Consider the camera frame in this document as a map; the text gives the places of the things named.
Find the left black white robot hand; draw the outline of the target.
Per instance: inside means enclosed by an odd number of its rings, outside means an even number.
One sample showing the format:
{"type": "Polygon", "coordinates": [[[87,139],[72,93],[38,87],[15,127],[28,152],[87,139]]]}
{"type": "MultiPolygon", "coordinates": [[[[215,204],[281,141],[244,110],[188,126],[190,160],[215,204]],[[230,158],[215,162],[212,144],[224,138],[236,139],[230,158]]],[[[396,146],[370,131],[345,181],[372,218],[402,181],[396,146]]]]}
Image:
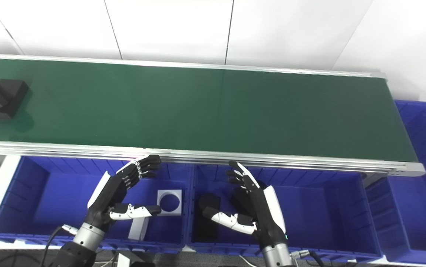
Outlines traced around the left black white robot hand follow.
{"type": "Polygon", "coordinates": [[[136,158],[125,164],[113,176],[101,181],[88,203],[88,212],[83,225],[89,229],[97,228],[108,232],[116,220],[130,220],[157,216],[161,213],[159,205],[123,203],[128,190],[143,178],[156,177],[161,159],[157,154],[136,158]]]}

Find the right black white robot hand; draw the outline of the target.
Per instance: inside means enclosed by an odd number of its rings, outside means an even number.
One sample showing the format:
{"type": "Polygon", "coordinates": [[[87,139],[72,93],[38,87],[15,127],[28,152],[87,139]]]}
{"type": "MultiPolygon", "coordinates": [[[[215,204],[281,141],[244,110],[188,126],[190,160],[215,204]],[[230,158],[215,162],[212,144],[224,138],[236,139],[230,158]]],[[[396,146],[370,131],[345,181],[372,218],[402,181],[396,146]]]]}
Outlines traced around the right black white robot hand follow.
{"type": "Polygon", "coordinates": [[[211,221],[234,231],[251,235],[259,247],[278,248],[286,245],[284,217],[272,186],[262,187],[253,174],[240,162],[230,160],[231,169],[225,171],[230,184],[238,184],[250,199],[254,216],[229,214],[216,208],[206,207],[202,214],[211,221]]]}

